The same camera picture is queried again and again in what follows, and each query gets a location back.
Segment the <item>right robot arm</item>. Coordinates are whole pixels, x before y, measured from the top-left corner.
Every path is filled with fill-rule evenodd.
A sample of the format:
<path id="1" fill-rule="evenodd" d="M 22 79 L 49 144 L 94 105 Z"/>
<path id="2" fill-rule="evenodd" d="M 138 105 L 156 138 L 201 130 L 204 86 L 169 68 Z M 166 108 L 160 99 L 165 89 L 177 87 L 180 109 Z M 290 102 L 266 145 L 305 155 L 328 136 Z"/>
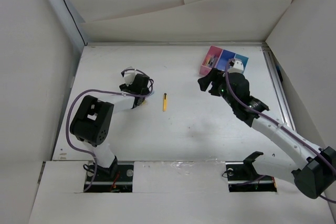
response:
<path id="1" fill-rule="evenodd" d="M 321 148 L 281 123 L 266 104 L 250 95 L 249 81 L 242 73 L 213 68 L 197 82 L 201 91 L 223 98 L 239 120 L 267 137 L 291 159 L 277 161 L 272 155 L 255 151 L 243 160 L 247 178 L 280 178 L 311 199 L 320 197 L 335 182 L 335 150 Z"/>

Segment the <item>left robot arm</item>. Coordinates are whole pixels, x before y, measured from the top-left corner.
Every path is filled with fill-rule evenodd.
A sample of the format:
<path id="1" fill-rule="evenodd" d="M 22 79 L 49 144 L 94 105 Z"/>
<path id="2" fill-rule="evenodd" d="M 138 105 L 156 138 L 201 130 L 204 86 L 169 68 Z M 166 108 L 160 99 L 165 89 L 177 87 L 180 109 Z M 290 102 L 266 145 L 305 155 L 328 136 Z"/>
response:
<path id="1" fill-rule="evenodd" d="M 82 98 L 73 119 L 67 118 L 68 132 L 84 143 L 85 150 L 75 150 L 90 154 L 93 165 L 86 169 L 93 174 L 112 180 L 118 172 L 118 159 L 113 154 L 107 136 L 112 117 L 122 111 L 139 107 L 153 92 L 154 81 L 143 73 L 131 75 L 124 84 L 119 86 L 119 92 L 88 90 L 75 98 Z"/>

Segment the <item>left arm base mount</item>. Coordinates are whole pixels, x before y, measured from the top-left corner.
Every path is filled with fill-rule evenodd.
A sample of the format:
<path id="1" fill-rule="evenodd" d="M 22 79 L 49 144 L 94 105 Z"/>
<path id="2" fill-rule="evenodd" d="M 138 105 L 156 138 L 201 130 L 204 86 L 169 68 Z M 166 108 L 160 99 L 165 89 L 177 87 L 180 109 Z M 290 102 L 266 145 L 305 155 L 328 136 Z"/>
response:
<path id="1" fill-rule="evenodd" d="M 133 186 L 134 162 L 118 162 L 112 171 L 98 167 L 93 176 L 95 164 L 83 164 L 86 171 L 83 190 L 85 193 L 131 193 Z"/>

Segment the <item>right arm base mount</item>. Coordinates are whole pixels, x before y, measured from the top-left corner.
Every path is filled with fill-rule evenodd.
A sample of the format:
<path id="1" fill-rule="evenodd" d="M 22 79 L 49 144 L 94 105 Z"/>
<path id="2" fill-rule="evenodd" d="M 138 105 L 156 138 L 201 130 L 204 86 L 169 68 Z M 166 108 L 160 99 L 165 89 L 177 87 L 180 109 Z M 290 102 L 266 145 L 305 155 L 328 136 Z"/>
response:
<path id="1" fill-rule="evenodd" d="M 225 162 L 226 170 L 222 177 L 227 180 L 230 193 L 277 192 L 275 179 L 258 174 L 253 167 L 253 162 L 262 155 L 256 151 L 243 161 Z"/>

